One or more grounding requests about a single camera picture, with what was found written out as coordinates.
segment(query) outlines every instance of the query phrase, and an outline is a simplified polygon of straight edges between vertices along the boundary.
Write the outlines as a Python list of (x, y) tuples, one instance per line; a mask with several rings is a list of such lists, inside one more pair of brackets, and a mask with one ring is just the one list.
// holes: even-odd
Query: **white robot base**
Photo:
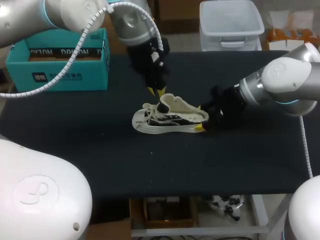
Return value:
[(85, 176), (71, 163), (0, 139), (0, 239), (78, 240), (92, 212)]

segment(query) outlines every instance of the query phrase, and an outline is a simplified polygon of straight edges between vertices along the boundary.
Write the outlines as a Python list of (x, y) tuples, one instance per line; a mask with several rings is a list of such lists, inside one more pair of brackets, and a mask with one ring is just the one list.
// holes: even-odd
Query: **table leg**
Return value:
[(284, 216), (289, 208), (292, 196), (292, 194), (286, 194), (284, 196), (283, 200), (266, 225), (266, 227), (268, 228), (268, 233), (260, 233), (259, 240), (271, 240), (270, 237), (274, 233), (276, 225), (279, 223), (280, 219)]

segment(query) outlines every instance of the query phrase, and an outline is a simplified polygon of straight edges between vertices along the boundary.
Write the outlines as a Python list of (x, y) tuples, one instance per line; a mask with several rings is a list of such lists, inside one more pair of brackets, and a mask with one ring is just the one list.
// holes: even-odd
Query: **white plastic bin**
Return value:
[(253, 51), (264, 31), (261, 16), (252, 1), (204, 1), (200, 4), (203, 51)]

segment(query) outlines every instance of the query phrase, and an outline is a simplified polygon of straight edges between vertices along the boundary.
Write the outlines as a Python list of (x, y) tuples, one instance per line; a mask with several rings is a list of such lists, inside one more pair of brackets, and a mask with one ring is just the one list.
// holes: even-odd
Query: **metal frame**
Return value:
[(257, 226), (247, 227), (191, 227), (191, 228), (160, 228), (132, 230), (132, 237), (156, 237), (156, 236), (247, 236), (258, 234), (259, 240), (267, 240), (275, 226), (289, 208), (292, 194), (286, 194), (273, 216), (268, 219), (262, 195), (252, 195), (252, 209)]

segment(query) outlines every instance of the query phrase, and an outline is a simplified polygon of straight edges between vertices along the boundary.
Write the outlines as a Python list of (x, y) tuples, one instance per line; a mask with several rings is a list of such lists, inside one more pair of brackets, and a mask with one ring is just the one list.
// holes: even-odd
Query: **orange object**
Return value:
[(268, 42), (280, 40), (303, 40), (305, 43), (320, 43), (318, 35), (309, 29), (277, 29), (272, 28), (267, 34)]

